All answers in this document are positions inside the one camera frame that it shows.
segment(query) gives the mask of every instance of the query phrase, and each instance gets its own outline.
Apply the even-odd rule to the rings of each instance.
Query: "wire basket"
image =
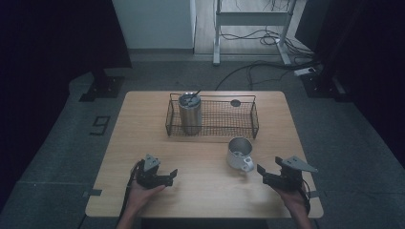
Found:
[[[166,117],[168,135],[176,136],[243,136],[256,138],[259,120],[255,95],[200,95],[202,126],[182,126],[179,109],[181,94],[170,94]],[[184,129],[195,129],[193,135]]]

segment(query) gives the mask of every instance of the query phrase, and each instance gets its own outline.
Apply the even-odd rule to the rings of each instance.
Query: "metal mug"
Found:
[[[198,94],[184,93],[179,97],[181,127],[187,135],[196,135],[202,128],[202,100]]]
[[[250,157],[252,144],[244,137],[234,137],[229,141],[226,161],[234,169],[250,172],[254,169],[253,160]]]

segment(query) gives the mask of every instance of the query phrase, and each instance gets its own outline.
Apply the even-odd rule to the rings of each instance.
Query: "gray floor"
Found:
[[[85,218],[84,211],[125,94],[213,91],[228,73],[250,63],[242,57],[224,58],[221,66],[213,67],[210,58],[191,55],[132,59],[136,59],[133,70],[108,71],[125,76],[118,98],[79,102],[92,76],[85,74],[71,83],[63,112],[1,213],[0,228],[78,228],[80,224],[80,228],[114,228],[117,219]],[[253,79],[278,79],[284,72],[257,68]],[[248,90],[245,71],[229,77],[219,90]],[[308,98],[293,73],[257,84],[253,90],[286,95],[307,160],[319,170],[313,178],[325,215],[313,221],[314,228],[405,228],[404,169],[352,103]],[[97,116],[111,117],[105,135],[90,135],[100,131],[93,126]],[[269,219],[267,225],[294,228],[291,219]]]

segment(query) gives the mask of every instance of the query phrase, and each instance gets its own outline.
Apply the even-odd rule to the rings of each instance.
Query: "dark wall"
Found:
[[[405,166],[405,4],[309,0],[296,37],[336,76]]]
[[[111,1],[0,3],[0,206],[57,120],[69,82],[131,67]]]
[[[339,58],[353,102],[405,166],[404,4],[367,1]]]

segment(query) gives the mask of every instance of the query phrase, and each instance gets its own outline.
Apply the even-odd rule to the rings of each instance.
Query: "canister lid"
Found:
[[[200,104],[200,102],[200,96],[194,93],[185,93],[179,97],[179,105],[184,108],[196,107]]]

